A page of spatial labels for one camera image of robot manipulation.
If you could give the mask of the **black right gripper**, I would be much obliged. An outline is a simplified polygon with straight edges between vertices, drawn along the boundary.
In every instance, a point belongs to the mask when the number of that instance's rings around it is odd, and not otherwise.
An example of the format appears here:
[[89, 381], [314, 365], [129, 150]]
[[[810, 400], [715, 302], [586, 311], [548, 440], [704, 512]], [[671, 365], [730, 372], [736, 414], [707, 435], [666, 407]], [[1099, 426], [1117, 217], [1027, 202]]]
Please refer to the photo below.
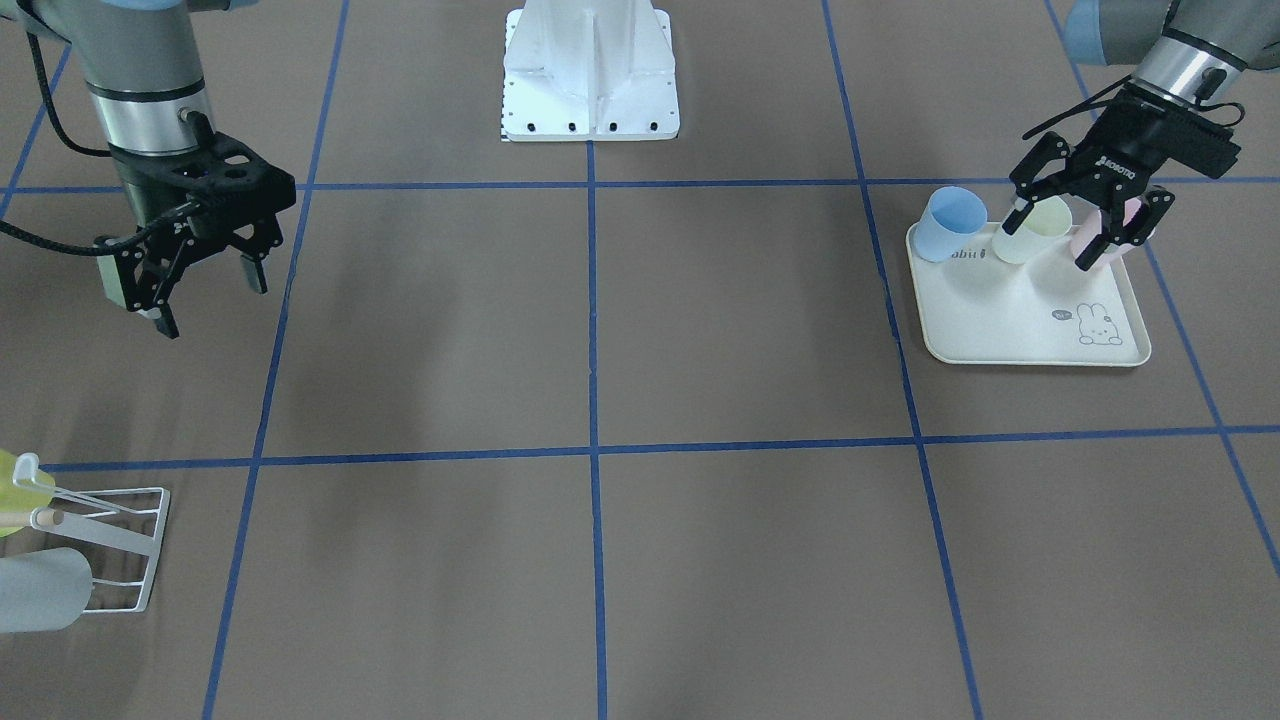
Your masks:
[[172, 291], [187, 269], [227, 250], [241, 255], [250, 290], [269, 292], [265, 263], [283, 242], [276, 217], [297, 200], [291, 173], [221, 132], [187, 152], [151, 156], [114, 147], [111, 156], [138, 229], [156, 224], [133, 249], [99, 258], [111, 302], [177, 340]]

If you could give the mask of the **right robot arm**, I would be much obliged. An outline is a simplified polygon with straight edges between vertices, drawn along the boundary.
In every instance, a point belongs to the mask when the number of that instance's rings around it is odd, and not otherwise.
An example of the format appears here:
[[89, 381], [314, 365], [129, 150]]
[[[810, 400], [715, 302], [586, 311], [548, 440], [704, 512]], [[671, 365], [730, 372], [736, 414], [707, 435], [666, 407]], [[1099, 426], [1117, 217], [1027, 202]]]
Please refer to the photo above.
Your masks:
[[282, 245], [278, 214], [296, 202], [294, 177], [215, 128], [191, 15], [233, 1], [5, 1], [3, 17], [29, 41], [47, 118], [59, 126], [38, 41], [79, 58], [84, 82], [134, 213], [136, 231], [90, 246], [4, 225], [55, 252], [95, 258], [105, 295], [157, 331], [179, 334], [170, 296], [186, 270], [234, 249], [250, 288], [268, 288], [264, 261]]

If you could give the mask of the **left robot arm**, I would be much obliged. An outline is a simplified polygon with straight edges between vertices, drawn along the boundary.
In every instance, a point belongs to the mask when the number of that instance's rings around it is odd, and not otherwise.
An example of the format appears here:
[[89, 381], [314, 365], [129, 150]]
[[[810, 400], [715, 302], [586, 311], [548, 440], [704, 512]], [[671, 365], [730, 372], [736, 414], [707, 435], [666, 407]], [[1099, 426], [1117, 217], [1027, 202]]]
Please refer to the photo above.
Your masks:
[[1100, 231], [1076, 256], [1089, 270], [1107, 247], [1140, 246], [1174, 202], [1152, 176], [1176, 161], [1217, 179], [1238, 160], [1230, 124], [1210, 113], [1247, 72], [1277, 69], [1275, 1], [1078, 1], [1068, 15], [1071, 59], [1126, 67], [1121, 79], [1071, 109], [1100, 110], [1079, 143], [1055, 119], [1029, 131], [1036, 145], [1015, 165], [1012, 234], [1033, 210], [1069, 195], [1100, 210]]

